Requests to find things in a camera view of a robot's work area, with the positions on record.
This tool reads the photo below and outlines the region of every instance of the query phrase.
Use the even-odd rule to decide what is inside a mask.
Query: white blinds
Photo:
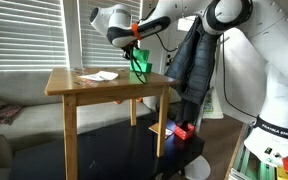
[[[122,57],[123,50],[113,47],[106,37],[90,25],[94,8],[123,4],[130,8],[132,22],[140,19],[140,0],[79,0],[82,61],[84,67],[125,67],[129,61]]]
[[[65,66],[61,0],[0,0],[0,70]]]

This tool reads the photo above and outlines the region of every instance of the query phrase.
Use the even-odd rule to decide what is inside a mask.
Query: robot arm
[[[139,23],[131,24],[130,12],[120,4],[110,8],[94,9],[90,21],[113,46],[123,49],[133,41],[165,30],[172,22],[182,17],[200,16],[204,19],[203,26],[206,32],[220,34],[245,22],[251,12],[250,0],[168,0],[159,1],[152,15]]]

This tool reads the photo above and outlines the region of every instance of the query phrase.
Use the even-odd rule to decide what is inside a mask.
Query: white robot
[[[96,8],[90,20],[113,46],[127,50],[135,41],[191,15],[199,16],[205,32],[211,35],[222,34],[231,27],[239,28],[268,60],[266,98],[244,144],[262,162],[283,166],[282,158],[288,157],[288,18],[277,3],[271,0],[163,0],[148,19],[138,24],[130,24],[131,15],[122,5]]]

